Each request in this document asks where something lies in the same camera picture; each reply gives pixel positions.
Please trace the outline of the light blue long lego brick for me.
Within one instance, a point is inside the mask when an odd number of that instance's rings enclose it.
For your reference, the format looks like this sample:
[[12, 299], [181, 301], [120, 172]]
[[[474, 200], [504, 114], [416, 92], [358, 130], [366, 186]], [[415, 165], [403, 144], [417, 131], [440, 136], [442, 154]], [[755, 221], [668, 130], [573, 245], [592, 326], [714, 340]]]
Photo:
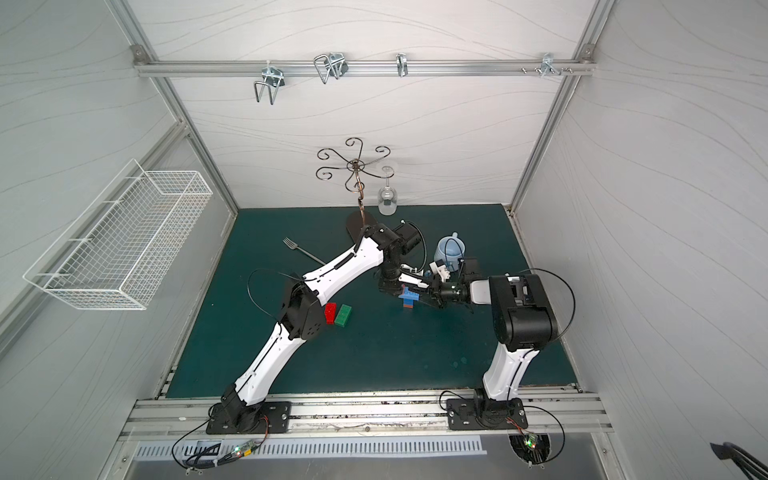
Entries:
[[399, 295], [399, 297], [403, 300], [408, 300], [408, 301], [417, 301], [420, 299], [420, 295], [418, 293], [409, 290], [407, 287], [403, 288], [403, 291]]

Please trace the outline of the green long lego brick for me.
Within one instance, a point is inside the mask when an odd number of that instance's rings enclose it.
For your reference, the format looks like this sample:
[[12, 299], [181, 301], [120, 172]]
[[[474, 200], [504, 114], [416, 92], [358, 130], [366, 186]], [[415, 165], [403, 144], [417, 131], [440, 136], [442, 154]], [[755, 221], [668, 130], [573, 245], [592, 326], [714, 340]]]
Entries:
[[337, 311], [334, 324], [339, 327], [345, 327], [349, 321], [351, 313], [352, 313], [352, 307], [346, 304], [342, 304]]

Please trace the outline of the red long lego brick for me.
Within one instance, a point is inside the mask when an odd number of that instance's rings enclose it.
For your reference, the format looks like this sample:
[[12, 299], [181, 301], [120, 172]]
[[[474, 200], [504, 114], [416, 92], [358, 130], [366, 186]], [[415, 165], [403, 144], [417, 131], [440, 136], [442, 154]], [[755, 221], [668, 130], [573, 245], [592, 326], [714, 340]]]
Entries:
[[328, 325], [333, 325], [337, 315], [337, 304], [333, 302], [326, 303], [324, 305], [324, 317], [325, 322]]

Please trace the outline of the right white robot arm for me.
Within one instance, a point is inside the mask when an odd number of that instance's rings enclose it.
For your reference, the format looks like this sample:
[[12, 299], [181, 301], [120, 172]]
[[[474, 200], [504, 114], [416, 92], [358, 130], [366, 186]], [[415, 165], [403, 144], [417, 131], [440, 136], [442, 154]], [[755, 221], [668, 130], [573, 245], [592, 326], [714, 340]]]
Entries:
[[528, 366], [541, 350], [560, 337], [540, 278], [544, 271], [528, 268], [516, 275], [483, 278], [474, 258], [460, 262], [456, 280], [451, 279], [440, 261], [431, 269], [426, 292], [437, 307], [461, 303], [491, 308], [497, 347], [482, 377], [482, 387], [475, 393], [476, 415], [483, 421], [493, 414], [520, 415], [517, 392]]

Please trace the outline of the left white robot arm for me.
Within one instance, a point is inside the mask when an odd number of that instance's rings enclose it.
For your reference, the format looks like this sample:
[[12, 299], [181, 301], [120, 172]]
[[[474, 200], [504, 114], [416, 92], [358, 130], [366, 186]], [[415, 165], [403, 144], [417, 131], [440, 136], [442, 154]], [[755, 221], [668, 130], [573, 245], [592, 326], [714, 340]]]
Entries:
[[228, 415], [260, 407], [294, 353], [324, 327], [325, 305], [336, 293], [376, 268], [383, 270], [382, 278], [397, 280], [402, 257], [421, 240], [419, 230], [406, 222], [394, 229], [382, 223], [366, 225], [353, 245], [327, 264], [300, 277], [290, 275], [269, 339], [221, 396]]

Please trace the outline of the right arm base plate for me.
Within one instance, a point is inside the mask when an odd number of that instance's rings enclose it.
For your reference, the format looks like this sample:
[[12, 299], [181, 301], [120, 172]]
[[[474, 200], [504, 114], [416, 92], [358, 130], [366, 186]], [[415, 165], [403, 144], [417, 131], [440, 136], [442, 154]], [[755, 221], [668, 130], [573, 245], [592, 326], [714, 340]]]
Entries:
[[449, 398], [445, 401], [448, 427], [453, 431], [526, 430], [527, 415], [520, 398], [496, 401]]

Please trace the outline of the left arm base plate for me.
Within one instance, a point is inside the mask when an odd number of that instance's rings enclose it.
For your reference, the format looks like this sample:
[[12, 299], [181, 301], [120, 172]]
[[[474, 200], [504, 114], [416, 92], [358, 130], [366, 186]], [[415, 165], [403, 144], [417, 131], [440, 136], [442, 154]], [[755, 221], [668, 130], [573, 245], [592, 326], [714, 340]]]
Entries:
[[292, 404], [262, 402], [255, 406], [218, 402], [209, 412], [209, 435], [282, 434], [288, 430]]

